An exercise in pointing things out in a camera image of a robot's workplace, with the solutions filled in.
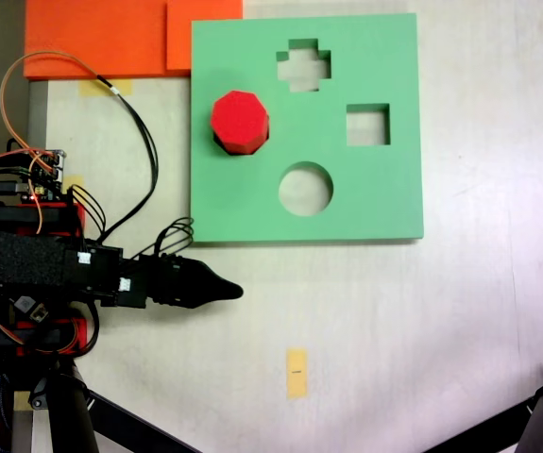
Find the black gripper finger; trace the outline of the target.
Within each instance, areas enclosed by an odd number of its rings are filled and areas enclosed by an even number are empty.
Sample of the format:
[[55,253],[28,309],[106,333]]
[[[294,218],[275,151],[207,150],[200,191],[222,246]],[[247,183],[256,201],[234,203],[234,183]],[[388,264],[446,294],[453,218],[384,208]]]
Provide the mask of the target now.
[[186,308],[189,310],[195,310],[212,302],[236,300],[241,298],[243,295],[244,290],[242,288],[191,293],[186,297]]
[[214,270],[200,260],[187,260],[187,271],[189,279],[194,285],[207,293],[242,293],[243,288],[217,275]]

